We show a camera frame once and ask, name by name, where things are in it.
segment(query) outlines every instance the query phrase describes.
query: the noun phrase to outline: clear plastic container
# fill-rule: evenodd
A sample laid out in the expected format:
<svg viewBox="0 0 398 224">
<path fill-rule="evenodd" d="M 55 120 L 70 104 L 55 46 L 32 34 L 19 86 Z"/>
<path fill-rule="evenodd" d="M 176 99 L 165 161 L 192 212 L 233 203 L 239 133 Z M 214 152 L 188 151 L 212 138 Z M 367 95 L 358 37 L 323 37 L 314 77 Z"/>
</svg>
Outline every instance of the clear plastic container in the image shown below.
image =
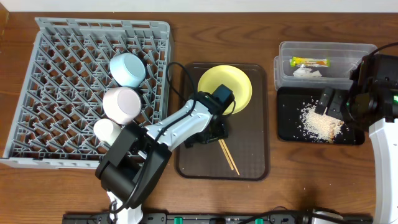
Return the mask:
<svg viewBox="0 0 398 224">
<path fill-rule="evenodd" d="M 352 81 L 350 72 L 362 60 L 362 57 L 376 50 L 373 44 L 346 44 L 326 42 L 282 42 L 279 45 L 279 56 L 274 59 L 275 89 L 282 86 L 324 88 L 326 86 L 348 90 Z M 298 67 L 290 66 L 292 57 L 329 59 L 330 67 L 314 68 L 322 77 L 299 78 L 293 72 Z"/>
</svg>

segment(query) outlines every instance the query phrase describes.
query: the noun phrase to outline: snack wrapper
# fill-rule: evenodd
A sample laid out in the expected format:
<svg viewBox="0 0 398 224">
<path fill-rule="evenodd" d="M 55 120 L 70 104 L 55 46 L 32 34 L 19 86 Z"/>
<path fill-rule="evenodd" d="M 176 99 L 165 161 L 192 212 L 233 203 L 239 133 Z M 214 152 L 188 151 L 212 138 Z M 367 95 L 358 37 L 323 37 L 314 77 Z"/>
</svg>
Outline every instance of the snack wrapper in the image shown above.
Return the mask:
<svg viewBox="0 0 398 224">
<path fill-rule="evenodd" d="M 323 67 L 328 68 L 330 67 L 330 60 L 329 59 L 313 59 L 313 58 L 299 58 L 293 57 L 290 60 L 291 67 Z"/>
</svg>

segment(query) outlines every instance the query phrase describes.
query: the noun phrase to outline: gray plastic dish rack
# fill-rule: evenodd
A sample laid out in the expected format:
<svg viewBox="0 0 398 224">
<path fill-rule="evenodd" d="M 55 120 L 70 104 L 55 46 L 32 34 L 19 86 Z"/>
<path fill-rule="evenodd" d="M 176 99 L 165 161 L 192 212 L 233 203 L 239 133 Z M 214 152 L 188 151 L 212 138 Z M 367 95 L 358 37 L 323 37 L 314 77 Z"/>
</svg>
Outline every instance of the gray plastic dish rack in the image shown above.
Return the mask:
<svg viewBox="0 0 398 224">
<path fill-rule="evenodd" d="M 105 117 L 102 98 L 117 87 L 112 57 L 131 52 L 147 64 L 141 126 L 167 116 L 163 71 L 174 41 L 166 22 L 35 18 L 40 27 L 3 158 L 12 167 L 95 169 L 109 145 L 93 125 Z"/>
</svg>

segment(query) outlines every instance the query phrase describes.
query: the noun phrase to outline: plastic container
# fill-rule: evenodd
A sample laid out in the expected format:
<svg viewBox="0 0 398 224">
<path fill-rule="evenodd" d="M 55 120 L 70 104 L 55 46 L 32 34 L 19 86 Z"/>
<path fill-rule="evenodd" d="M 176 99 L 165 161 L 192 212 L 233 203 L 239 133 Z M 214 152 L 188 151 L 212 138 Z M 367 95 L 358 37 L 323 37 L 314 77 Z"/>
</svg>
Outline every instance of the plastic container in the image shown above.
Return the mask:
<svg viewBox="0 0 398 224">
<path fill-rule="evenodd" d="M 169 85 L 164 70 L 174 47 L 168 23 L 35 20 L 40 31 L 1 163 L 25 168 L 95 169 L 110 146 L 94 135 L 93 126 L 105 118 L 104 94 L 118 87 L 109 62 L 125 52 L 137 55 L 147 70 L 144 81 L 134 89 L 142 97 L 136 121 L 145 126 L 166 118 Z"/>
<path fill-rule="evenodd" d="M 352 80 L 350 72 L 358 67 L 362 57 L 376 50 L 373 44 L 346 44 L 327 42 L 282 42 L 279 45 L 279 56 L 274 59 L 275 89 L 282 86 L 324 88 L 326 86 L 348 90 Z M 329 68 L 313 68 L 322 77 L 298 78 L 293 72 L 298 67 L 290 66 L 292 57 L 329 59 Z"/>
</svg>

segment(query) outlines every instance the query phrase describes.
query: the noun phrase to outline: table surface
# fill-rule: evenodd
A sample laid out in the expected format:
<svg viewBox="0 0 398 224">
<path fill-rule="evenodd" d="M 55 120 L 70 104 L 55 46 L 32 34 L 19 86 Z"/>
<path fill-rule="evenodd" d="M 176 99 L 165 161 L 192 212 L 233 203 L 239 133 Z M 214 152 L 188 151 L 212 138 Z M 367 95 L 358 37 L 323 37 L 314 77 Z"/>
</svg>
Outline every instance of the table surface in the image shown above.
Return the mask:
<svg viewBox="0 0 398 224">
<path fill-rule="evenodd" d="M 145 208 L 170 213 L 260 213 L 278 205 L 320 206 L 341 213 L 374 214 L 376 185 L 369 138 L 362 146 L 283 142 L 277 138 L 273 59 L 286 40 L 372 43 L 396 41 L 398 14 L 318 13 L 28 13 L 12 12 L 0 42 L 0 153 L 25 77 L 36 33 L 34 17 L 166 21 L 175 60 L 254 63 L 267 72 L 271 173 L 261 182 L 180 177 L 174 156 Z M 385 51 L 398 54 L 398 48 Z M 179 82 L 179 73 L 174 78 Z M 170 96 L 170 111 L 178 98 Z M 13 169 L 0 165 L 0 220 L 60 223 L 64 213 L 100 212 L 109 199 L 94 170 Z"/>
</svg>

